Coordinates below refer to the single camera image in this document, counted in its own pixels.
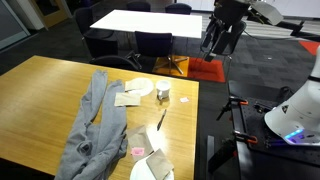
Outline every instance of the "gray cloth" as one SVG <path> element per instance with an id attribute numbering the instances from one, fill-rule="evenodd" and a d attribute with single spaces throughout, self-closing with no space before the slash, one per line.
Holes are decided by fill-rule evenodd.
<path id="1" fill-rule="evenodd" d="M 126 153 L 126 107 L 115 107 L 115 95 L 124 92 L 121 81 L 107 86 L 107 73 L 97 70 L 80 101 L 67 139 L 56 180 L 107 179 L 112 162 Z M 101 123 L 92 124 L 102 102 Z"/>

